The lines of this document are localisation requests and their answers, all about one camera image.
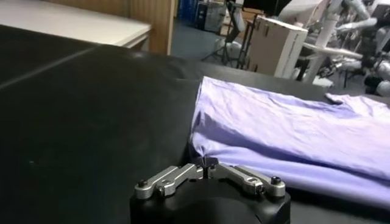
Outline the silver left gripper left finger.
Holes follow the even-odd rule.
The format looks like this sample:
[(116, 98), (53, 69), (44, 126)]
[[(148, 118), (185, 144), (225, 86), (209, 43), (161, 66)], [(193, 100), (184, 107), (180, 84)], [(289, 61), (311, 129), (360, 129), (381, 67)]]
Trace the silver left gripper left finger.
[(175, 195), (183, 183), (205, 179), (207, 172), (208, 169), (201, 164), (169, 166), (148, 179), (140, 180), (134, 187), (134, 197), (137, 200), (169, 198)]

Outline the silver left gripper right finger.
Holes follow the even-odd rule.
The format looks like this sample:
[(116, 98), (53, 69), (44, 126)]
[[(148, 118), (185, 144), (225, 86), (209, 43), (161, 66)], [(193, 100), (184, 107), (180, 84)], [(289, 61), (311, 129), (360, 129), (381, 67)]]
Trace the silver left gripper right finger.
[(286, 185), (280, 177), (269, 177), (243, 165), (230, 166), (220, 163), (214, 157), (208, 157), (208, 177), (231, 182), (247, 195), (266, 194), (270, 197), (286, 195)]

